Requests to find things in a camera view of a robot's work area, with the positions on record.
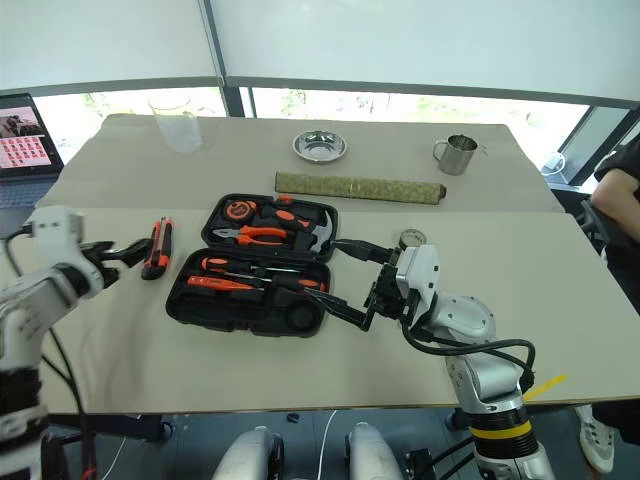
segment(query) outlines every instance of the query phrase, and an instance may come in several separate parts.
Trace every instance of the stainless steel cup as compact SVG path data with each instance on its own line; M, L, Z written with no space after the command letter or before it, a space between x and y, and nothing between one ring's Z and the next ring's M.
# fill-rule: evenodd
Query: stainless steel cup
M438 145L445 145L442 156L438 158ZM438 161L440 170L449 175L461 175L467 169L469 161L478 148L473 138L464 135L451 135L446 140L438 140L433 145L433 158Z

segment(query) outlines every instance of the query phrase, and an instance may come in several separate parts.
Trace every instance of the tool case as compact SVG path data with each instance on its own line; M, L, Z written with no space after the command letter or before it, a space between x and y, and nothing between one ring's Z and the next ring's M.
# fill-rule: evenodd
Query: tool case
M329 205L227 195L202 229L207 248L183 265L166 311L182 323L214 330L310 337L322 325L324 309L304 288L328 291L326 262L337 228L338 212Z

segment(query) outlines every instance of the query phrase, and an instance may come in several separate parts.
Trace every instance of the table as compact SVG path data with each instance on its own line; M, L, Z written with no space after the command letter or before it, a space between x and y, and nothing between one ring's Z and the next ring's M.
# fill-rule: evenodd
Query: table
M308 197L340 212L564 211L505 125L239 118L200 124L206 146L183 155L166 147L153 117L108 117L39 205L210 209L227 193L272 195L280 170L440 182L448 189L439 206ZM345 157L324 166L297 157L293 138L312 129L341 134ZM461 176L442 173L431 156L434 142L453 133L480 145Z
M119 245L147 235L161 214L176 222L175 254L163 278L143 282L134 268L57 325L89 412L456 404L443 359L410 348L389 319L376 317L364 333L327 316L317 335L299 339L215 332L168 317L164 302L178 269L202 247L199 231L208 210L83 211L87 241ZM421 229L438 246L442 291L486 303L500 338L534 342L536 385L568 376L535 402L640 396L640 319L572 217L340 213L342 238L393 245L407 227ZM41 262L27 238L16 240L15 252L25 269ZM332 293L362 305L379 266L336 252L330 267ZM51 345L46 351L55 357ZM66 387L46 367L42 373L51 411L74 412Z

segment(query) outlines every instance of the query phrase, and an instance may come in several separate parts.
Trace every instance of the black tool case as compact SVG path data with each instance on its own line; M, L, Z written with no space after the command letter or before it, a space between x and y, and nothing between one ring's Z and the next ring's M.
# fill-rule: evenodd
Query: black tool case
M244 220L232 220L227 212L233 214L234 211L229 209L239 202L253 202L256 206L255 213ZM320 251L311 250L316 244L316 237L312 233L283 226L276 216L278 210L292 213L301 220L311 221L311 226L326 226L328 217L332 226ZM287 237L255 237L258 241L283 242L283 245L238 245L235 238L222 238L213 233L217 229L239 230L245 225L279 228L287 232ZM167 313L182 323L214 330L231 332L248 329L256 335L310 337L322 325L324 310L309 298L304 287L291 288L290 283L304 280L305 285L311 283L313 288L328 291L331 273L326 262L333 253L331 245L337 228L338 213L329 205L290 197L274 199L259 195L227 195L218 202L202 229L202 239L208 247L192 253L178 274L166 302ZM218 260L212 259L233 262L231 273L237 276L213 271L217 269L217 263L214 262ZM275 269L296 270L299 273ZM271 279L272 282L240 275ZM191 277L203 276L222 279L225 283L237 282L248 287L220 291L188 284Z

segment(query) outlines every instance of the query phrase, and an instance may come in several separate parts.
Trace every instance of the sneaker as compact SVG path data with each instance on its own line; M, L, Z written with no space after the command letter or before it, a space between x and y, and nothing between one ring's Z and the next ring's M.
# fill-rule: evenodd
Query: sneaker
M580 446L589 464L600 473L613 470L613 428L593 418L591 405L575 407L580 419Z

